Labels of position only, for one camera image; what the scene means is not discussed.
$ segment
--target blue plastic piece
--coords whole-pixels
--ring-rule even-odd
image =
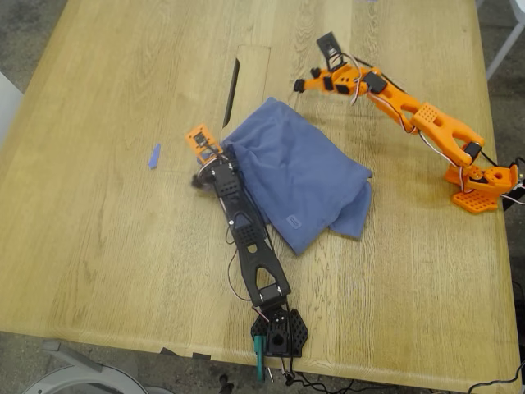
[[[155,148],[153,148],[153,152],[151,153],[151,158],[149,159],[148,166],[150,170],[153,170],[154,168],[157,168],[158,163],[158,156],[161,153],[161,145],[157,144]]]

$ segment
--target towel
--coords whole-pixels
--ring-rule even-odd
[[[326,227],[360,237],[372,172],[292,108],[269,98],[222,145],[233,149],[255,204],[296,254]]]

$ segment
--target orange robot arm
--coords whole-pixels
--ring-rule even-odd
[[[497,208],[497,199],[511,191],[519,182],[516,164],[493,167],[485,171],[473,165],[482,151],[485,140],[470,127],[450,117],[429,103],[420,104],[375,67],[360,66],[355,57],[340,51],[332,33],[317,41],[322,50],[327,69],[312,69],[311,80],[296,80],[294,90],[304,92],[318,89],[326,93],[352,96],[352,103],[358,96],[366,94],[376,107],[398,122],[408,134],[419,134],[431,146],[424,135],[439,148],[449,163],[445,179],[461,186],[461,191],[452,200],[471,213],[480,213]],[[353,65],[344,62],[349,58]],[[459,146],[456,140],[463,141]]]

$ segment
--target concrete floor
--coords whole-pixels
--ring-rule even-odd
[[[25,91],[66,0],[0,0],[0,72],[18,89]],[[488,63],[515,25],[508,2],[486,0],[479,12],[485,62]],[[489,82],[496,149],[502,165],[516,156],[525,156],[525,34]],[[525,209],[512,207],[505,214],[510,262],[514,280],[525,285]],[[60,363],[39,350],[41,339],[0,332],[0,394],[23,392],[36,378]],[[70,344],[93,360],[120,367],[146,385],[164,387],[174,393],[216,393],[218,379],[230,376],[235,392],[307,393],[312,389],[286,387],[278,371],[275,383],[256,383],[253,367],[170,355],[155,355],[86,344]],[[348,380],[311,376],[335,390]],[[374,390],[374,394],[428,393],[427,389],[396,387]]]

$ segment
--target wood grain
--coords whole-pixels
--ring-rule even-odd
[[[224,136],[273,96],[374,174],[360,240],[324,231],[297,257],[274,234],[310,331],[295,368],[460,392],[511,376],[502,212],[452,205],[446,163],[371,103],[292,91],[330,30],[494,155],[471,1],[70,0],[0,151],[0,329],[254,364],[256,316],[227,286],[234,248],[216,199],[189,187],[183,136],[200,122]]]

